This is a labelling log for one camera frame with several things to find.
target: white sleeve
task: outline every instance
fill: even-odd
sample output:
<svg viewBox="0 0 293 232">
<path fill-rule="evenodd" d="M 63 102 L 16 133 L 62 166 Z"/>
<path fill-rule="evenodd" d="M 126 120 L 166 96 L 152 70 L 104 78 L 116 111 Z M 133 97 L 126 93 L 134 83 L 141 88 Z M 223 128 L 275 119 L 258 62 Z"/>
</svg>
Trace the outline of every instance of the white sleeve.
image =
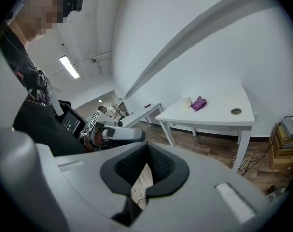
<svg viewBox="0 0 293 232">
<path fill-rule="evenodd" d="M 109 106 L 109 111 L 113 114 L 115 114 L 117 112 L 116 109 L 112 106 Z"/>
</svg>

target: small white table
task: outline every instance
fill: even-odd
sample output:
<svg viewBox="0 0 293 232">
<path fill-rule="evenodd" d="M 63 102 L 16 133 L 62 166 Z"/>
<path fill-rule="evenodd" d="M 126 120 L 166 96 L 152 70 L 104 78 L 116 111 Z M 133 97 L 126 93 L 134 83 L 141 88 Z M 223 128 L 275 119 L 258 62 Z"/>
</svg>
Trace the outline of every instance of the small white table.
<svg viewBox="0 0 293 232">
<path fill-rule="evenodd" d="M 159 112 L 161 113 L 163 112 L 161 104 L 158 103 L 150 105 L 147 108 L 141 108 L 133 114 L 128 115 L 126 118 L 122 119 L 123 127 L 132 127 L 133 125 L 137 124 L 142 118 L 146 119 L 146 122 L 148 123 L 149 127 L 152 127 L 148 115 L 156 109 L 159 109 Z"/>
<path fill-rule="evenodd" d="M 207 105 L 195 112 L 192 108 L 185 108 L 183 99 L 180 99 L 164 112 L 159 114 L 159 120 L 171 146 L 176 147 L 170 132 L 168 123 L 191 127 L 196 137 L 196 128 L 217 131 L 238 131 L 238 153 L 233 170 L 237 171 L 242 163 L 248 142 L 251 136 L 251 128 L 254 125 L 254 116 L 251 105 L 243 86 L 231 85 L 213 90 L 196 90 L 190 97 L 194 102 L 198 96 L 207 100 Z M 231 110 L 240 108 L 242 112 L 238 115 L 232 114 Z"/>
</svg>

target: person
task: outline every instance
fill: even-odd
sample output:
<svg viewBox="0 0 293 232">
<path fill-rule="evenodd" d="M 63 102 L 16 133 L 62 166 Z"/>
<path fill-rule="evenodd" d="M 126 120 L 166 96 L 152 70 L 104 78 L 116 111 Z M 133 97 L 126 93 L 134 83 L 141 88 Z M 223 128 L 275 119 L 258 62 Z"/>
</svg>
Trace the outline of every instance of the person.
<svg viewBox="0 0 293 232">
<path fill-rule="evenodd" d="M 26 48 L 29 42 L 68 17 L 70 1 L 25 0 L 15 18 L 0 32 L 0 48 L 4 57 L 28 91 L 13 127 L 28 134 L 34 142 L 48 145 L 54 156 L 86 153 L 91 151 L 91 147 L 83 146 L 54 117 L 47 79 L 32 63 Z"/>
<path fill-rule="evenodd" d="M 120 110 L 116 105 L 110 105 L 110 106 L 99 106 L 98 110 L 105 113 L 106 115 L 110 116 L 112 119 L 116 120 L 122 120 L 126 117 L 126 114 Z"/>
</svg>

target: black foam padding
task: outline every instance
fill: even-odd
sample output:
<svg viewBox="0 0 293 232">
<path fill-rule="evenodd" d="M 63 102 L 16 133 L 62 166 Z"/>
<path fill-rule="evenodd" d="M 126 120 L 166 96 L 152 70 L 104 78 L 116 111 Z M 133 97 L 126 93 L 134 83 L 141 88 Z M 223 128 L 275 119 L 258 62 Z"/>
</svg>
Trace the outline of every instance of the black foam padding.
<svg viewBox="0 0 293 232">
<path fill-rule="evenodd" d="M 146 189 L 147 199 L 172 195 L 189 176 L 188 165 L 182 158 L 155 144 L 146 143 L 107 160 L 100 169 L 100 175 L 112 192 L 129 197 L 131 187 L 146 162 L 152 171 L 154 184 Z"/>
<path fill-rule="evenodd" d="M 115 171 L 133 186 L 145 166 L 146 157 L 145 147 L 135 150 L 116 164 Z"/>
<path fill-rule="evenodd" d="M 175 162 L 155 148 L 149 147 L 147 163 L 152 171 L 153 183 L 167 178 L 175 169 Z"/>
<path fill-rule="evenodd" d="M 107 160 L 101 166 L 101 178 L 112 192 L 130 197 L 130 190 L 142 172 L 146 159 L 146 143 L 138 144 Z"/>
<path fill-rule="evenodd" d="M 180 157 L 148 143 L 147 163 L 152 171 L 154 185 L 146 189 L 146 198 L 172 195 L 187 180 L 189 167 Z"/>
</svg>

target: cardboard box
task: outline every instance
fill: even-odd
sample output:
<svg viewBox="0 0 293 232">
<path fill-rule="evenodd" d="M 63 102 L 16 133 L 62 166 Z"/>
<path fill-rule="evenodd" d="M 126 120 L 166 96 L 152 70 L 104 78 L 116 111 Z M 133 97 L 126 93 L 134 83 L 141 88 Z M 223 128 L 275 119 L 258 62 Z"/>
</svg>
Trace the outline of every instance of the cardboard box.
<svg viewBox="0 0 293 232">
<path fill-rule="evenodd" d="M 273 142 L 274 156 L 276 159 L 293 159 L 293 148 L 280 149 L 277 135 L 271 137 Z"/>
<path fill-rule="evenodd" d="M 278 126 L 276 135 L 278 136 L 280 146 L 285 144 L 293 144 L 293 138 L 289 138 L 282 125 L 278 124 L 279 123 L 276 123 L 275 128 Z"/>
<path fill-rule="evenodd" d="M 293 145 L 293 143 L 289 142 L 289 143 L 286 143 L 286 144 L 282 144 L 280 142 L 280 137 L 278 136 L 279 129 L 280 129 L 280 126 L 278 126 L 278 130 L 276 131 L 276 134 L 275 134 L 275 130 L 276 130 L 276 127 L 275 127 L 272 130 L 272 134 L 271 134 L 271 137 L 275 141 L 278 150 L 280 150 L 282 152 L 282 154 L 290 154 L 290 153 L 293 153 L 293 147 L 289 147 L 289 148 L 286 147 L 287 145 Z"/>
<path fill-rule="evenodd" d="M 293 172 L 293 159 L 276 159 L 274 155 L 274 145 L 271 145 L 269 152 L 269 168 L 275 172 L 291 173 Z"/>
</svg>

